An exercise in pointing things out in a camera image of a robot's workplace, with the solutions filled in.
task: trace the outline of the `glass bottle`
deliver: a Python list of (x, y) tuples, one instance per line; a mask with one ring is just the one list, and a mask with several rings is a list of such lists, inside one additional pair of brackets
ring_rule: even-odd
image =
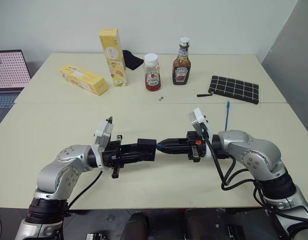
[(188, 81), (190, 71), (190, 60), (188, 58), (189, 38), (180, 39), (178, 56), (173, 63), (173, 83), (185, 85)]

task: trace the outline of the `yellow box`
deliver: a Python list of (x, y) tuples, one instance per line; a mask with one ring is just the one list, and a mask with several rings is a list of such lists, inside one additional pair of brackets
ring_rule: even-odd
[(67, 64), (61, 67), (59, 71), (67, 82), (96, 95), (100, 95), (108, 90), (108, 85), (102, 76), (84, 70), (73, 64)]
[(118, 29), (100, 29), (99, 39), (104, 49), (104, 54), (106, 56), (114, 86), (127, 86), (126, 66), (123, 52), (120, 47)]

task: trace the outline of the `laptop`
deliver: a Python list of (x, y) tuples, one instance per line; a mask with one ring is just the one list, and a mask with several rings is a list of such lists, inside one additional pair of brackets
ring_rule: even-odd
[(30, 79), (21, 50), (0, 51), (0, 122)]

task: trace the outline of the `white jar lid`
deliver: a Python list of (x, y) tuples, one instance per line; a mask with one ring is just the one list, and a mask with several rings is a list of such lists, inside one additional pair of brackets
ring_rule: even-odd
[(182, 37), (179, 44), (184, 47), (189, 46), (189, 37)]
[(157, 54), (148, 53), (148, 54), (145, 55), (144, 60), (145, 60), (145, 65), (147, 65), (149, 67), (154, 67), (154, 66), (158, 65)]

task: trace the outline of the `ketchup bottle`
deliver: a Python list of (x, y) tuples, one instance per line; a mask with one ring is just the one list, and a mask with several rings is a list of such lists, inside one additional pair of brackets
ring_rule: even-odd
[(190, 71), (190, 60), (188, 58), (189, 38), (180, 39), (178, 56), (173, 63), (173, 83), (185, 85), (188, 81)]
[(148, 53), (144, 57), (145, 86), (149, 91), (160, 89), (160, 73), (158, 56), (154, 53)]

